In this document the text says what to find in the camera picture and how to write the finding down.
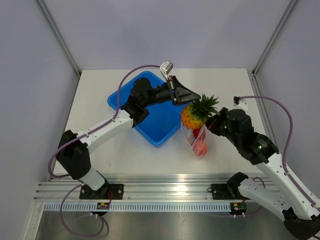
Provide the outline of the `dark red toy pomegranate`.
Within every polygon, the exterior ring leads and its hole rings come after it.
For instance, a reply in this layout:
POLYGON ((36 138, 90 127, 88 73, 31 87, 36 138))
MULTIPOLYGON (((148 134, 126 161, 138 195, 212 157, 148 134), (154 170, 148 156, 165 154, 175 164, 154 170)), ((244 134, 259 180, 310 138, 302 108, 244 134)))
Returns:
POLYGON ((206 139, 206 128, 204 126, 196 128, 192 131, 194 139, 205 140, 206 139))

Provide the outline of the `red toy apple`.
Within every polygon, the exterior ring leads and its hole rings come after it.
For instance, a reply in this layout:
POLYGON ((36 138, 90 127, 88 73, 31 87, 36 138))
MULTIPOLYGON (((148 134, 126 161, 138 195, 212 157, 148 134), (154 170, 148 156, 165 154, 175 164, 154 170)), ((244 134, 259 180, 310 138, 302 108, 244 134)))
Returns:
POLYGON ((208 145, 204 140, 195 141, 192 145, 192 151, 196 157, 201 158, 206 155, 208 145))

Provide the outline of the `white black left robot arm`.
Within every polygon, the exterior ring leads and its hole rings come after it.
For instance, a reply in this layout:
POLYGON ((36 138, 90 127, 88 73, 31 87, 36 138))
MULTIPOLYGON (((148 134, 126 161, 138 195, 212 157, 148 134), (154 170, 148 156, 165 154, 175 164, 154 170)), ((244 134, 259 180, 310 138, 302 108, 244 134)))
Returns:
POLYGON ((117 108, 113 117, 86 131, 65 131, 60 139, 56 159, 72 179, 89 189, 87 194, 94 199, 103 199, 109 196, 111 187, 107 179, 92 167, 90 155, 117 134, 142 123, 150 114, 147 109, 149 106, 168 101, 180 106, 200 98, 199 94, 183 86, 173 75, 155 88, 147 78, 138 78, 127 101, 117 108))

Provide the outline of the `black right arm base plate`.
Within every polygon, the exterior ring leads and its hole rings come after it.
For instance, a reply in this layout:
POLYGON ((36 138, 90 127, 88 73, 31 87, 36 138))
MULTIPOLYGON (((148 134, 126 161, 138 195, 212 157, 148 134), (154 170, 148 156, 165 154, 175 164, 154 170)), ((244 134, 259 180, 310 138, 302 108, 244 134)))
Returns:
POLYGON ((238 186, 231 186, 227 183, 213 183, 207 188, 213 200, 251 200, 240 194, 238 186))

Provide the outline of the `orange toy pineapple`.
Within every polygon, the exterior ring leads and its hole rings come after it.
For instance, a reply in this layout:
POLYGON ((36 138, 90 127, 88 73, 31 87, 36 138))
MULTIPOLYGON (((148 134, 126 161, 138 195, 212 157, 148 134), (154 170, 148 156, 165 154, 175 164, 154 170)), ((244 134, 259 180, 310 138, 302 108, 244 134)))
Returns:
POLYGON ((208 97, 203 93, 201 99, 197 99, 183 108, 180 114, 182 125, 189 130, 201 128, 210 117, 220 114, 216 107, 219 102, 218 97, 214 95, 208 97))

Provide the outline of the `clear zip top bag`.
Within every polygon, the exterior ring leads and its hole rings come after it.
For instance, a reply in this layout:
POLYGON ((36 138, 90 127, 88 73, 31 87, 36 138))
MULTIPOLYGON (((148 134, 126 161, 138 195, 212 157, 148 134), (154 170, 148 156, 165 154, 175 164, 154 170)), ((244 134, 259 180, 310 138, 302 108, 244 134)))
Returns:
POLYGON ((203 125, 195 130, 188 129, 183 124, 180 125, 180 131, 186 148, 195 158, 201 159, 208 152, 207 128, 203 125))

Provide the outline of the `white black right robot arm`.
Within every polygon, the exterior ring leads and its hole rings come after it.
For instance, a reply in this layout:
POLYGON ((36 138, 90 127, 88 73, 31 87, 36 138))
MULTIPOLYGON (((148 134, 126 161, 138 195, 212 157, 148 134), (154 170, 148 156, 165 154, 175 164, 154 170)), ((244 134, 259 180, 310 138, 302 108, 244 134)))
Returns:
POLYGON ((310 191, 303 195, 297 186, 297 176, 283 163, 275 144, 265 135, 255 132, 251 118, 242 109, 222 108, 206 122, 207 129, 227 138, 238 153, 262 171, 280 191, 280 195, 258 186, 246 174, 238 172, 227 182, 232 198, 251 199, 276 215, 285 228, 299 240, 315 238, 320 232, 320 200, 310 191))

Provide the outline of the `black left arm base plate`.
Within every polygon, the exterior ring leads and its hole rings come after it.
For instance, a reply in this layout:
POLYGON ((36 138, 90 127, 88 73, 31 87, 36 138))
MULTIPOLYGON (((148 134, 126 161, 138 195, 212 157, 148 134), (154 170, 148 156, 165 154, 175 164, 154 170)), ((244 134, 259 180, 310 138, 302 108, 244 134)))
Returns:
POLYGON ((98 190, 93 190, 85 184, 81 186, 79 198, 81 200, 122 200, 124 187, 124 184, 108 183, 98 190))

